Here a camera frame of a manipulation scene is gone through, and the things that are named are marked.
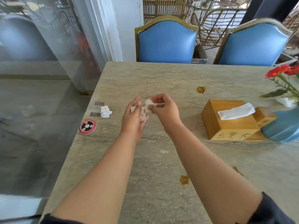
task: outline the dark shirt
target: dark shirt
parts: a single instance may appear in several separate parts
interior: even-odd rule
[[[41,224],[82,224],[81,222],[58,219],[46,214]],[[263,192],[263,199],[252,214],[248,224],[295,224],[269,197]]]

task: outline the hand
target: hand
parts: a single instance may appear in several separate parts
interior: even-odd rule
[[[140,113],[141,113],[142,105],[139,100],[140,97],[137,97],[135,100],[129,103],[128,107],[125,110],[121,122],[121,133],[128,133],[134,138],[136,143],[141,138],[142,128],[148,119],[148,115],[146,114],[147,117],[146,120],[140,121]],[[136,105],[135,111],[131,113],[131,107],[135,105]]]
[[[182,124],[176,103],[166,94],[159,94],[151,98],[154,103],[163,105],[149,105],[149,109],[159,117],[166,133],[174,124]]]

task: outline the ceramic vase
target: ceramic vase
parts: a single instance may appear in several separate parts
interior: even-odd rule
[[[277,142],[292,142],[299,138],[299,106],[275,112],[277,119],[262,127],[268,138]]]

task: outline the round sticker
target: round sticker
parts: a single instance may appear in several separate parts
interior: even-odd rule
[[[95,121],[91,119],[85,120],[80,124],[79,131],[83,134],[89,134],[95,130],[96,126],[97,124],[95,123]]]

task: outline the gray sticker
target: gray sticker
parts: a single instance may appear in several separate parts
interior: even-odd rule
[[[97,106],[105,106],[105,102],[95,102],[95,105],[97,105]]]
[[[100,117],[100,116],[101,116],[101,113],[99,113],[99,112],[92,112],[92,113],[90,113],[90,116],[93,116],[93,117]]]

